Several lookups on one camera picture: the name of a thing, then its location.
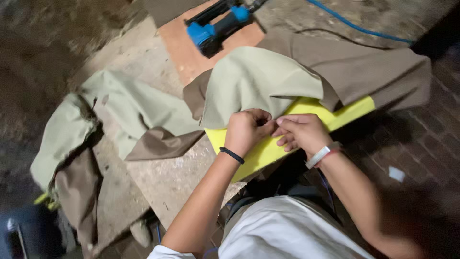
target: blue air hose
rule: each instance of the blue air hose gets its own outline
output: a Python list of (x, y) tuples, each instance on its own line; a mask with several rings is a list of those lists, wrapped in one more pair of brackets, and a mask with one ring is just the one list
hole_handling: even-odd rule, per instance
[(348, 25), (348, 26), (352, 27), (353, 29), (356, 29), (356, 30), (358, 30), (360, 32), (367, 33), (367, 34), (374, 35), (374, 36), (378, 36), (378, 37), (382, 37), (382, 38), (386, 38), (386, 39), (390, 39), (390, 40), (394, 40), (394, 41), (402, 41), (402, 42), (412, 44), (411, 40), (401, 39), (401, 38), (391, 36), (391, 35), (388, 35), (388, 34), (385, 34), (385, 33), (371, 31), (371, 30), (368, 30), (368, 29), (361, 28), (358, 25), (354, 25), (349, 20), (345, 19), (343, 16), (341, 16), (337, 12), (329, 9), (327, 6), (323, 5), (322, 3), (318, 2), (317, 0), (306, 0), (306, 1), (316, 5), (317, 7), (321, 8), (323, 10), (325, 10), (326, 12), (330, 13), (332, 16), (336, 17), (341, 22), (345, 23), (346, 25)]

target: person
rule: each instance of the person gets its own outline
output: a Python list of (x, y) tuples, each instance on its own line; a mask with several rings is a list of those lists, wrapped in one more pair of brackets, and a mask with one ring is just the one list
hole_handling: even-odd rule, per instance
[[(311, 159), (333, 143), (315, 114), (272, 120), (260, 109), (234, 113), (224, 147), (244, 158), (263, 138), (283, 136), (289, 152), (302, 148)], [(210, 238), (222, 200), (240, 162), (220, 152), (148, 259), (199, 258)], [(370, 180), (342, 152), (330, 152), (317, 165), (345, 205), (363, 238), (390, 258), (421, 258), (411, 239), (380, 231), (379, 198)], [(242, 207), (228, 221), (219, 258), (372, 258), (353, 242), (321, 207), (288, 195)]]

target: plywood board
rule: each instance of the plywood board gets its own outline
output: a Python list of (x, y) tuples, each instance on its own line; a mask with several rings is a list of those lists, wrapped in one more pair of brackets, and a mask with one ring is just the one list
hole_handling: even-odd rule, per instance
[(241, 46), (256, 46), (264, 38), (264, 33), (259, 25), (252, 23), (235, 32), (225, 40), (222, 44), (223, 50), (212, 58), (208, 59), (201, 55), (187, 35), (187, 27), (184, 24), (184, 20), (194, 17), (215, 2), (217, 2), (217, 0), (212, 0), (190, 9), (158, 29), (171, 60), (176, 65), (180, 80), (184, 85), (192, 82), (193, 79), (204, 71), (213, 68), (217, 61), (235, 48)]

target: brown fabric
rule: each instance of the brown fabric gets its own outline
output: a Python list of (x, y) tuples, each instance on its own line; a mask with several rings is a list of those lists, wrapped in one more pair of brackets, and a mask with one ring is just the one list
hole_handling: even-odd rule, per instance
[(375, 98), (376, 108), (398, 99), (393, 109), (429, 98), (430, 60), (408, 48), (384, 51), (279, 30), (269, 32), (258, 47), (288, 55), (321, 75), (329, 83), (323, 85), (321, 104), (330, 111), (342, 106), (339, 100), (348, 105), (366, 95)]
[(98, 241), (96, 210), (101, 179), (96, 158), (89, 147), (60, 169), (54, 179), (64, 213), (77, 230), (78, 240), (86, 252), (89, 244)]
[(203, 130), (174, 136), (163, 127), (149, 129), (136, 143), (125, 161), (167, 159), (183, 156), (204, 135)]
[(203, 117), (207, 84), (212, 71), (210, 69), (201, 73), (183, 89), (184, 101), (192, 111), (193, 119), (198, 121)]

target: black cable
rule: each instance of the black cable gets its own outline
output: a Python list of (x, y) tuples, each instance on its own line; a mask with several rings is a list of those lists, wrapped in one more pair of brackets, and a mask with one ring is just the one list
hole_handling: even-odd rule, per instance
[(359, 43), (357, 41), (354, 41), (350, 38), (347, 38), (335, 31), (331, 31), (331, 30), (328, 30), (328, 29), (321, 29), (321, 28), (310, 28), (310, 29), (302, 29), (302, 30), (298, 30), (298, 31), (295, 31), (294, 33), (298, 34), (298, 33), (302, 33), (302, 32), (306, 32), (306, 31), (315, 31), (315, 30), (318, 30), (318, 31), (324, 31), (324, 32), (328, 32), (330, 34), (334, 34), (335, 36), (339, 37), (340, 39), (344, 40), (344, 41), (348, 41), (350, 43), (353, 43), (353, 44), (356, 44), (356, 45), (359, 45), (359, 46), (364, 46), (364, 47), (371, 47), (371, 48), (375, 48), (375, 49), (380, 49), (380, 50), (391, 50), (393, 48), (390, 48), (390, 47), (378, 47), (378, 46), (371, 46), (371, 45), (367, 45), (367, 44), (363, 44), (363, 43)]

